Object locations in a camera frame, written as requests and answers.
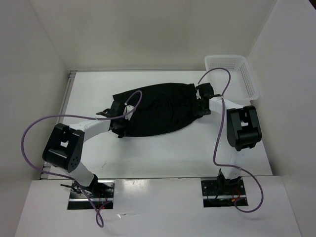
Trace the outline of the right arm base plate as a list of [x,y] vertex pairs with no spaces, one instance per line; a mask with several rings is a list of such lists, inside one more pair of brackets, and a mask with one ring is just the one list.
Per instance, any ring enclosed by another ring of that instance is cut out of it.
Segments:
[[218,178],[201,179],[201,192],[203,199],[203,207],[234,207],[248,206],[244,182],[242,179],[238,183],[220,187]]

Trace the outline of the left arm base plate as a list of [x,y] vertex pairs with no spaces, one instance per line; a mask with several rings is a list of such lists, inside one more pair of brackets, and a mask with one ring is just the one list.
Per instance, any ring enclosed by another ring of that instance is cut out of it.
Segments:
[[[95,194],[86,191],[91,201],[97,209],[113,209],[115,180],[99,180],[101,190]],[[93,209],[88,198],[83,194],[82,190],[76,185],[63,185],[70,188],[68,201],[68,210],[88,210]]]

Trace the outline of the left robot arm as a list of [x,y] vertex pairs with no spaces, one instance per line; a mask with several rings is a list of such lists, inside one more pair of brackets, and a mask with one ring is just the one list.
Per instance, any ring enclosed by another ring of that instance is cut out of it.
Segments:
[[84,143],[108,131],[124,128],[133,115],[134,106],[114,101],[109,109],[98,112],[93,119],[66,125],[55,125],[43,151],[44,161],[62,170],[81,186],[81,192],[91,198],[105,190],[97,175],[81,162]]

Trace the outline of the black shorts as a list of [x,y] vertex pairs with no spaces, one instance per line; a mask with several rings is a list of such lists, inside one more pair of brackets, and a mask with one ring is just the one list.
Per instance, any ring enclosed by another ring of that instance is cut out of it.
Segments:
[[125,137],[149,137],[178,131],[196,119],[194,84],[162,83],[141,87],[140,104],[129,121]]

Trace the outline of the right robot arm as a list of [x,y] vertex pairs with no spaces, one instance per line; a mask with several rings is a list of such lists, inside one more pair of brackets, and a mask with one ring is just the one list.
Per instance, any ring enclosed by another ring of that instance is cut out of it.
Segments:
[[[213,163],[220,168],[217,176],[217,190],[228,194],[241,180],[241,151],[252,149],[262,139],[259,119],[254,106],[243,106],[229,101],[221,94],[215,94],[210,83],[196,87],[197,114],[205,116],[215,112],[221,115],[221,123],[213,152]],[[223,131],[224,138],[234,148],[229,163],[218,163],[217,152]]]

